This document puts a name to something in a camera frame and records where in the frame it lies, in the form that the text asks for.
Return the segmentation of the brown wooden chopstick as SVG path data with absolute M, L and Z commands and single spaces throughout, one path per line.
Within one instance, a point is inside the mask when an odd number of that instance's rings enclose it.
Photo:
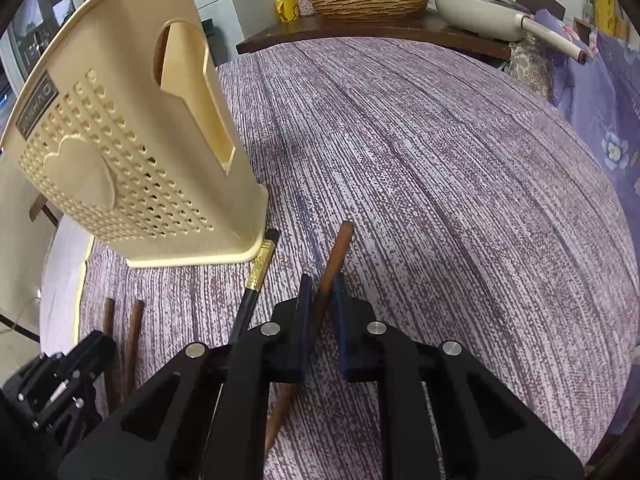
M 309 330 L 309 342 L 311 347 L 314 346 L 314 342 L 319 335 L 324 315 L 326 314 L 326 308 L 331 300 L 333 280 L 335 275 L 342 270 L 353 235 L 354 225 L 352 222 L 343 221 L 330 252 L 329 260 L 326 263 L 326 268 L 321 275 L 316 296 L 314 296 L 314 305 L 311 309 Z M 288 418 L 288 412 L 293 404 L 297 389 L 298 385 L 296 384 L 283 384 L 278 392 L 276 403 L 273 405 L 273 409 L 267 420 L 265 457 L 268 457 L 273 445 L 277 441 L 277 437 L 283 423 Z
M 108 414 L 114 412 L 119 406 L 119 397 L 115 387 L 114 378 L 114 359 L 116 356 L 117 346 L 113 340 L 114 332 L 114 314 L 115 314 L 115 300 L 111 297 L 107 297 L 104 302 L 103 312 L 103 333 L 107 336 L 107 357 L 108 363 L 105 365 L 104 370 L 104 389 L 106 399 L 106 410 Z
M 122 389 L 122 398 L 124 400 L 127 400 L 134 393 L 134 389 L 136 388 L 134 385 L 134 374 L 136 374 L 143 310 L 144 302 L 140 299 L 134 300 L 134 305 L 131 309 L 128 338 L 125 349 L 124 388 Z

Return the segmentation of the black chopstick gold band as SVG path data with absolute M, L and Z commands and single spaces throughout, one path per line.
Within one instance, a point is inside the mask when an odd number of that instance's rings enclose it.
M 162 32 L 160 33 L 160 36 L 157 39 L 155 50 L 154 50 L 153 77 L 157 84 L 162 83 L 164 59 L 166 55 L 168 35 L 169 35 L 169 29 L 168 28 L 163 29 Z

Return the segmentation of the wooden chair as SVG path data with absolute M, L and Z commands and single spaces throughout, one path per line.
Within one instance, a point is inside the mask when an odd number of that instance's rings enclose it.
M 28 218 L 31 222 L 34 222 L 40 214 L 43 214 L 52 223 L 52 226 L 58 227 L 60 220 L 49 208 L 48 199 L 43 194 L 39 194 L 32 206 L 29 207 Z

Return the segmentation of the cream plastic utensil holder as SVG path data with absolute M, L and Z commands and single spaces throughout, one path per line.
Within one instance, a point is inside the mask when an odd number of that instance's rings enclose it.
M 1 146 L 41 194 L 134 268 L 245 262 L 264 239 L 268 192 L 194 0 L 87 0 L 30 73 Z

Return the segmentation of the dark wooden counter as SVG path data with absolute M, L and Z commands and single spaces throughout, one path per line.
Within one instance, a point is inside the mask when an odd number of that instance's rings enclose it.
M 437 44 L 474 58 L 493 58 L 509 61 L 511 49 L 504 41 L 487 39 L 456 29 L 435 12 L 424 12 L 417 18 L 399 21 L 344 21 L 322 18 L 320 15 L 304 16 L 299 20 L 275 24 L 236 45 L 239 54 L 300 40 L 332 37 L 380 37 L 412 40 Z

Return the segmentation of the pink patterned small cup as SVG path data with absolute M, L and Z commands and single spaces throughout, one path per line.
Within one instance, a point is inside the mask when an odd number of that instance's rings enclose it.
M 314 6 L 310 0 L 297 0 L 301 16 L 314 15 Z

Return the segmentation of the yellow mug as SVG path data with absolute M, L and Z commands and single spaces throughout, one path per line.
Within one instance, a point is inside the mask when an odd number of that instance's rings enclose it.
M 274 8 L 281 23 L 291 23 L 302 17 L 298 0 L 276 0 Z

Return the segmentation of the purple floral cloth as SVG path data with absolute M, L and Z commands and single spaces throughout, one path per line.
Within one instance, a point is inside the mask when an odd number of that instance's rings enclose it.
M 502 349 L 518 396 L 578 455 L 610 426 L 626 389 L 639 323 L 639 271 L 627 214 L 637 125 L 613 67 L 637 55 L 609 36 L 596 57 L 552 63 L 553 103 L 517 114 L 494 137 L 492 166 L 511 178 L 511 212 L 476 255 L 491 296 L 483 359 Z

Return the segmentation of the white pot with glass lid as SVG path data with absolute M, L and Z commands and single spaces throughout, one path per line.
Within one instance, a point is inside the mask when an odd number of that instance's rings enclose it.
M 449 25 L 478 36 L 519 42 L 526 34 L 531 34 L 579 64 L 585 64 L 589 58 L 585 49 L 536 22 L 529 10 L 517 1 L 435 0 L 435 3 L 439 15 Z

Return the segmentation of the yellow roll package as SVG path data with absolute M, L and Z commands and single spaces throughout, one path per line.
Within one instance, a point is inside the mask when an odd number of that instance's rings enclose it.
M 597 29 L 610 36 L 624 41 L 629 38 L 629 25 L 617 0 L 596 0 L 594 22 Z

